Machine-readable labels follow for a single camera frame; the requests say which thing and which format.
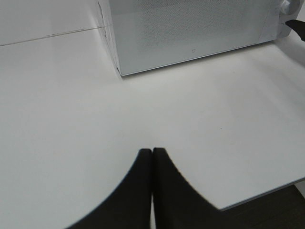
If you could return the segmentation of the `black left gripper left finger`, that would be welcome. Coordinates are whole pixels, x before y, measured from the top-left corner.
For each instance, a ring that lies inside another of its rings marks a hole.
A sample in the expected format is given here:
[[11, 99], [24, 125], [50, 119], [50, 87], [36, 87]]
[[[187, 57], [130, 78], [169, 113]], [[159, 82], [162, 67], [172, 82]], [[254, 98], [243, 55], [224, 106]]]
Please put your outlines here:
[[70, 229], [149, 229], [152, 204], [152, 151], [141, 149], [117, 188]]

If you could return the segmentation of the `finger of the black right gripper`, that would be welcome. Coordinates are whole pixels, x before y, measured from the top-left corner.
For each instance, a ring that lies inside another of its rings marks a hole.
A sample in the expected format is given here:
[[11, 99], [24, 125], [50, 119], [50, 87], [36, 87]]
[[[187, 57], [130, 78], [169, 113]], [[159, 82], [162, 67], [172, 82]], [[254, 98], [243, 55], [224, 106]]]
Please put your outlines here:
[[289, 20], [285, 22], [286, 26], [295, 31], [300, 39], [305, 42], [305, 22], [299, 20]]

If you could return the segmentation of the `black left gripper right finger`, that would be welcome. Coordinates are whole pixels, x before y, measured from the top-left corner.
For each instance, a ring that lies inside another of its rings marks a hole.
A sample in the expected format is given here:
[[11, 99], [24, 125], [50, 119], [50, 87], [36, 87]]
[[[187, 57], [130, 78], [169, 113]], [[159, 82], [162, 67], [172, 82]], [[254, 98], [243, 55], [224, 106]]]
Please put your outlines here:
[[240, 229], [180, 174], [164, 148], [154, 148], [153, 205], [158, 229]]

